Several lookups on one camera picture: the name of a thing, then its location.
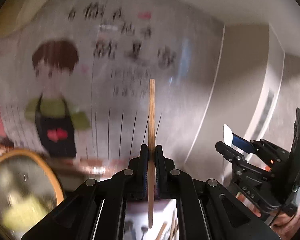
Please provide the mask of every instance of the green shirt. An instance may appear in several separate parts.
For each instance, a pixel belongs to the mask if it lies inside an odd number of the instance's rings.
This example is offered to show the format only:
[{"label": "green shirt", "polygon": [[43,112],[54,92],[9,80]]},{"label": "green shirt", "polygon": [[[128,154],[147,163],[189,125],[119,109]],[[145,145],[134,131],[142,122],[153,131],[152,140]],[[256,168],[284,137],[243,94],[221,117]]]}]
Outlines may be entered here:
[{"label": "green shirt", "polygon": [[[31,99],[25,109],[25,118],[34,122],[35,109],[37,107],[39,98]],[[75,107],[67,103],[72,124],[76,130],[86,130],[90,128],[90,120],[83,111],[76,111]],[[42,98],[41,100],[41,114],[46,117],[62,118],[66,114],[65,104],[61,98]]]}]

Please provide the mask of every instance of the green sleeve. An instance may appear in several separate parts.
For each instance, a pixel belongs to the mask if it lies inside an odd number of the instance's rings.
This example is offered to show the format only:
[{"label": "green sleeve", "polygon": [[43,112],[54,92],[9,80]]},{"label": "green sleeve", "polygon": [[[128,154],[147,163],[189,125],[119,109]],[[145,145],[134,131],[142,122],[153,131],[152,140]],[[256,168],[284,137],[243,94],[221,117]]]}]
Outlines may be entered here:
[{"label": "green sleeve", "polygon": [[75,130],[87,130],[90,126],[90,120],[85,112],[76,112],[71,114],[72,124]]},{"label": "green sleeve", "polygon": [[25,108],[25,118],[30,122],[34,122],[35,108],[38,103],[38,98],[31,99]]}]

